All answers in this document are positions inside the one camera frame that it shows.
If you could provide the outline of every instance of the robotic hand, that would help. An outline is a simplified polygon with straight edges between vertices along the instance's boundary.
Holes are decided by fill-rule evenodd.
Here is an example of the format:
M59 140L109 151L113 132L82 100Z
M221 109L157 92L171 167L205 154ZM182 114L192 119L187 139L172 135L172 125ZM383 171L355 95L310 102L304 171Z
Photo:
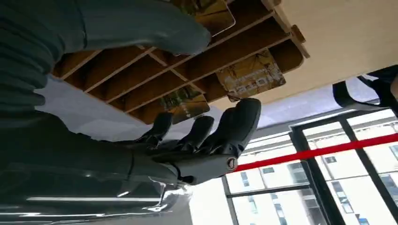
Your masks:
M196 54L210 42L193 18L159 0L0 2L0 222L82 221L173 210L189 185L233 171L257 126L260 103L243 99L222 116L161 142L163 113L134 141L101 142L35 110L46 75L64 53L152 45Z

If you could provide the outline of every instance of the window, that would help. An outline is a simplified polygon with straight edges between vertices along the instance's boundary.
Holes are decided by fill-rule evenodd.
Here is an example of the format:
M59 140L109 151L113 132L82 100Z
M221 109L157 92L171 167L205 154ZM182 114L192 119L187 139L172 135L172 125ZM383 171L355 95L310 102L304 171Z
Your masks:
M289 168L291 168L292 170L295 170L295 169L303 168L303 166L301 165L301 163L292 163L292 164L289 164Z
M287 225L285 214L283 213L283 210L282 210L282 206L278 203L274 204L274 206L275 206L276 213L278 214L279 222L281 223L281 225Z
M262 169L262 173L273 173L273 172L275 172L275 170L273 169L273 167L263 168L263 169Z
M278 196L277 196L275 193L272 193L272 194L271 194L271 198L272 198L272 199L278 199Z
M304 168L301 163L292 163L288 165L289 171L293 178L294 184L305 183L308 182L306 173L304 172Z
M281 223L281 225L287 225L287 221L286 221L285 217L280 217L279 222Z
M335 163L337 162L336 157L331 156L331 157L325 157L325 160L327 163Z
M243 186L248 187L250 184L249 184L249 179L247 178L246 172L241 172L240 176L242 177Z
M308 200L304 200L304 202L306 203L306 207L311 209L311 208L319 208L318 203L316 202L315 199L308 199Z
M256 202L254 201L253 196L248 196L248 197L247 197L247 200L249 201L250 209L251 209L252 213L254 213L254 214L259 213L259 212L257 211L257 205L256 205Z
M398 160L398 145L390 146L390 150L392 154L395 156L395 159Z
M367 221L366 218L360 218L360 215L359 215L359 214L355 214L355 216L357 217L358 223L359 223L360 225L369 225L369 222Z
M341 186L340 182L338 182L338 181L332 182L332 186L338 196L338 199L340 200L340 203L344 209L344 212L345 213L354 213L354 210L351 207L350 201L348 200L347 196L345 195L345 192L344 192L343 187Z
M391 175L380 176L383 184L386 186L388 192L392 196L395 201L395 204L398 205L398 187L392 179Z

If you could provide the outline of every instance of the wooden compartment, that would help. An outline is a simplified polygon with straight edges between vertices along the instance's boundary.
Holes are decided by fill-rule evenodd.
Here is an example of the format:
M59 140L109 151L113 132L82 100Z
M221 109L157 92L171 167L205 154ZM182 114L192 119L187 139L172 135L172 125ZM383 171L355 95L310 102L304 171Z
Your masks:
M65 55L54 75L118 110L150 124L164 111L160 98L190 85L208 102L227 95L215 72L269 50L280 70L299 67L309 55L297 26L291 26L275 1L235 0L230 29L212 38L196 56L173 56L150 46Z

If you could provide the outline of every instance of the red stripe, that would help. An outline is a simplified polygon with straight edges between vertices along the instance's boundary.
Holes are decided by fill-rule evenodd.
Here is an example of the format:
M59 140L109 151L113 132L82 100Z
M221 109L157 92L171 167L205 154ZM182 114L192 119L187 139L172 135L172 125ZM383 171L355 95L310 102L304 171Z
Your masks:
M242 170L250 170L250 169L267 166L267 165L286 163L286 162L290 162L290 161L298 160L298 159L303 160L303 159L307 159L307 158L313 158L315 156L321 156L321 155L325 155L325 154L353 150L353 149L360 149L360 148L365 148L365 147L369 147L369 146L373 146L373 145L386 144L386 143L397 142L397 141L398 141L398 134L369 138L369 139L365 139L365 140L361 140L361 141L338 144L338 145L321 148L321 149L316 149L316 150L307 150L307 151L297 152L297 153L294 153L291 155L270 158L270 159L266 159L266 160L262 160L262 161L253 162L253 163L238 165L237 169L233 172L238 172L238 171L242 171Z

